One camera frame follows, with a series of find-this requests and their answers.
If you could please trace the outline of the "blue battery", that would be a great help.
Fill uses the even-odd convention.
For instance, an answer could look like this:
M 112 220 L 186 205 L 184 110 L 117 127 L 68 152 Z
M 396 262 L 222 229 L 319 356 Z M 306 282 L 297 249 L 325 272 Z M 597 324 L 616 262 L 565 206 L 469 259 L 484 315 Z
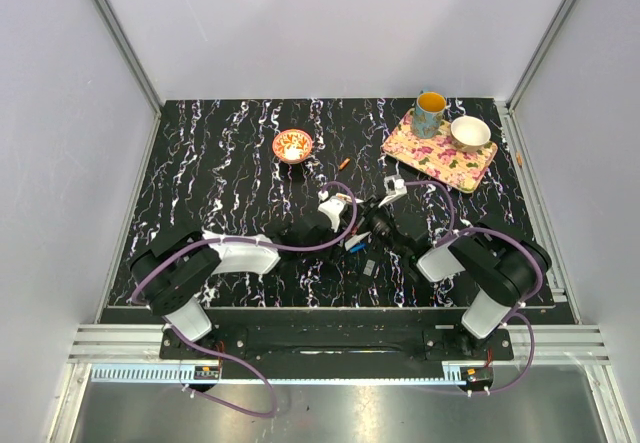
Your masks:
M 354 245 L 353 247 L 351 247 L 351 248 L 348 250 L 348 252 L 349 252 L 350 254 L 356 253 L 356 252 L 358 252 L 358 251 L 360 251 L 360 250 L 364 249 L 364 248 L 365 248 L 365 246 L 366 246 L 366 243 L 359 243 L 359 244 L 356 244 L 356 245 Z

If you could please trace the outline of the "black remote blue batteries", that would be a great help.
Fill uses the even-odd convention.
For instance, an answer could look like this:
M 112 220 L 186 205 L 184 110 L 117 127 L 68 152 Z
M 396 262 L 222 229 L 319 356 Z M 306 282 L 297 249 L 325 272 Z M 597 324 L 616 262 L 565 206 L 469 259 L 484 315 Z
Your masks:
M 373 279 L 378 269 L 378 262 L 373 259 L 368 259 L 364 265 L 361 276 L 363 278 Z

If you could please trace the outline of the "white remote black batteries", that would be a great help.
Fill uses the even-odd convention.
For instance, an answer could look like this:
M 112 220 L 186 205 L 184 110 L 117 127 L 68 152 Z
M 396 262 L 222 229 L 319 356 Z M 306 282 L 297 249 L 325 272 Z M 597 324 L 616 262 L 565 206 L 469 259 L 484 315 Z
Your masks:
M 344 248 L 346 250 L 351 249 L 352 247 L 356 246 L 357 244 L 359 244 L 360 242 L 368 238 L 369 235 L 370 235 L 370 232 L 364 232 L 364 233 L 351 236 L 348 240 L 345 241 Z

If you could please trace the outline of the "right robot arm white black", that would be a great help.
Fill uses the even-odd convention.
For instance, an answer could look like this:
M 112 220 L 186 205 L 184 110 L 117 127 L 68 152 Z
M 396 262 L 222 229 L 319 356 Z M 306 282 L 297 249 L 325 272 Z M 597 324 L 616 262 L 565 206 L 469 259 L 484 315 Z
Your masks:
M 370 211 L 360 228 L 400 257 L 402 274 L 412 287 L 460 273 L 478 286 L 454 336 L 456 350 L 468 359 L 489 349 L 490 335 L 541 289 L 552 268 L 542 246 L 490 215 L 432 247 L 416 233 L 415 223 L 401 230 L 383 208 Z

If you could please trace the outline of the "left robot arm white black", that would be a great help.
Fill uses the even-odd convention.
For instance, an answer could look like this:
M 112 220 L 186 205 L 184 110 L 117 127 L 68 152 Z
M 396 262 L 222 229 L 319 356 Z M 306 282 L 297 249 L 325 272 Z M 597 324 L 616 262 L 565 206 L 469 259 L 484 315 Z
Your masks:
M 276 224 L 255 236 L 216 234 L 191 225 L 176 225 L 138 252 L 130 264 L 136 283 L 135 304 L 182 336 L 182 347 L 195 358 L 213 353 L 217 336 L 196 294 L 214 275 L 265 275 L 309 254 L 331 250 L 352 232 L 357 218 L 343 226 L 338 217 L 320 211 L 298 222 Z

